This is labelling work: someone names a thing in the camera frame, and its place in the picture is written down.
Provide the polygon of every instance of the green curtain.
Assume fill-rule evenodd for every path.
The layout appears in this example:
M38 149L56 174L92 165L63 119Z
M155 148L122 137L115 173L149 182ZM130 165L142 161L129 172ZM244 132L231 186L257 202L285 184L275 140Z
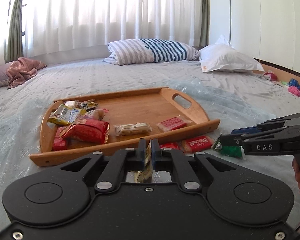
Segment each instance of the green curtain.
M21 12L22 12L22 0L12 1L13 6L10 11L8 22L9 35L6 51L6 62L17 60L19 57L23 57L22 48L22 33L21 33Z
M209 0L202 0L202 25L200 46L205 47L209 44Z

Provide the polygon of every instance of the blue toy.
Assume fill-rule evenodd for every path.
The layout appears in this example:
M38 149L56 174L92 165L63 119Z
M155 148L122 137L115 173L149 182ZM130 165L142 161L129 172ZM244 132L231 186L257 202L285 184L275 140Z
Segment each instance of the blue toy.
M298 81L295 80L294 78L290 79L288 85L289 85L289 87L294 86L300 90L300 85L299 85Z

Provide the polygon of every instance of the yellow snack package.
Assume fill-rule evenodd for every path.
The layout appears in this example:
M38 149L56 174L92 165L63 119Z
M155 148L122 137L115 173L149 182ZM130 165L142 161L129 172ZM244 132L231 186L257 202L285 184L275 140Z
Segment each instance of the yellow snack package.
M86 112L87 111L84 109L73 108L61 104L54 113L51 113L48 122L67 126L72 124L77 118L84 116Z

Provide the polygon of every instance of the wall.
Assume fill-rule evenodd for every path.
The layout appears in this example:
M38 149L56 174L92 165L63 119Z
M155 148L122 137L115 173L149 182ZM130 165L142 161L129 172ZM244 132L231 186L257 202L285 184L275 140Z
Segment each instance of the wall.
M229 31L235 49L300 72L300 0L210 2L210 44ZM220 23L229 15L231 28L227 21Z

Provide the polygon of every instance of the pink blanket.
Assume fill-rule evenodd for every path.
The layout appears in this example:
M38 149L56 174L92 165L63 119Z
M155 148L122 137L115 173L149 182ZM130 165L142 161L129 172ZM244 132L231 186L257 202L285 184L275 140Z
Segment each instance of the pink blanket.
M8 89L22 85L24 82L33 78L37 74L37 70L46 67L45 63L29 59L25 57L18 58L7 69L7 76L9 78Z

